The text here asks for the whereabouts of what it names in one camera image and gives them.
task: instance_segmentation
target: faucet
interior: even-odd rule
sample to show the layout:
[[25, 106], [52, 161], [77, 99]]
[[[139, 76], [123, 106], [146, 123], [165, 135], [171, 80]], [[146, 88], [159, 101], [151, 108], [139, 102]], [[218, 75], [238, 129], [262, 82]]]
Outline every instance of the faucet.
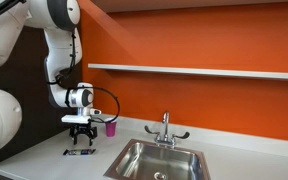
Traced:
[[149, 134], [156, 134], [156, 137], [155, 137], [156, 144], [163, 144], [163, 145], [174, 147], [176, 144], [175, 138], [186, 139], [190, 136], [190, 133], [186, 132], [183, 136], [177, 136], [175, 134], [172, 134], [172, 138], [169, 139], [168, 138], [169, 117], [170, 117], [170, 113], [168, 111], [165, 111], [164, 116], [163, 116], [163, 120], [162, 120], [162, 123], [164, 124], [164, 138], [163, 139], [161, 139], [161, 136], [160, 136], [161, 133], [160, 132], [150, 131], [148, 126], [145, 126], [144, 129]]

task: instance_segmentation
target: orange wall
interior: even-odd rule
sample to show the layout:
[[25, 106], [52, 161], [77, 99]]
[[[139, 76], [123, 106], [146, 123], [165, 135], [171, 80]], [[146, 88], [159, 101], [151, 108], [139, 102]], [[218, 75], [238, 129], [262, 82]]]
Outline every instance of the orange wall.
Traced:
[[[288, 140], [288, 81], [88, 69], [88, 63], [288, 72], [288, 3], [106, 14], [82, 8], [83, 80], [121, 115]], [[114, 114], [109, 96], [95, 106]]]

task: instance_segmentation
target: sink basin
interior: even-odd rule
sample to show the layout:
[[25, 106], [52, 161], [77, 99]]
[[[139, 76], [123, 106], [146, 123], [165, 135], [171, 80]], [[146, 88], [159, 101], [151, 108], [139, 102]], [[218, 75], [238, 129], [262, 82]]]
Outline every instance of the sink basin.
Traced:
[[204, 155], [131, 139], [104, 176], [113, 179], [209, 180]]

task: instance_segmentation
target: pink cup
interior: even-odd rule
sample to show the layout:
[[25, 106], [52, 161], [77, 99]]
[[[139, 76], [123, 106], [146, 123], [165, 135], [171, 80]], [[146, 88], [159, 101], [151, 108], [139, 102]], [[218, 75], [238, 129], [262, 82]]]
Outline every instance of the pink cup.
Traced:
[[[111, 119], [113, 119], [113, 118], [107, 118], [107, 119], [105, 119], [104, 121], [107, 122], [107, 121], [109, 121], [109, 120], [111, 120]], [[117, 123], [116, 120], [114, 120], [114, 121], [111, 122], [111, 123], [108, 123], [108, 122], [105, 123], [106, 136], [107, 136], [107, 137], [113, 137], [113, 136], [115, 136], [116, 123]]]

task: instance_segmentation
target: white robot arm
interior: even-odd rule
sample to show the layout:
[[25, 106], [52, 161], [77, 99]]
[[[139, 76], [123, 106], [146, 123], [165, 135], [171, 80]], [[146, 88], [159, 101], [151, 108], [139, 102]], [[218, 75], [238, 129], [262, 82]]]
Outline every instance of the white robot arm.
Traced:
[[[76, 89], [61, 87], [61, 74], [82, 57], [76, 26], [80, 9], [76, 0], [0, 0], [0, 66], [8, 59], [23, 26], [42, 28], [49, 54], [45, 59], [45, 74], [49, 87], [49, 100], [55, 107], [78, 108], [77, 115], [67, 115], [63, 122], [87, 124], [93, 109], [91, 84], [79, 83]], [[0, 148], [16, 134], [22, 119], [21, 107], [10, 94], [0, 90]]]

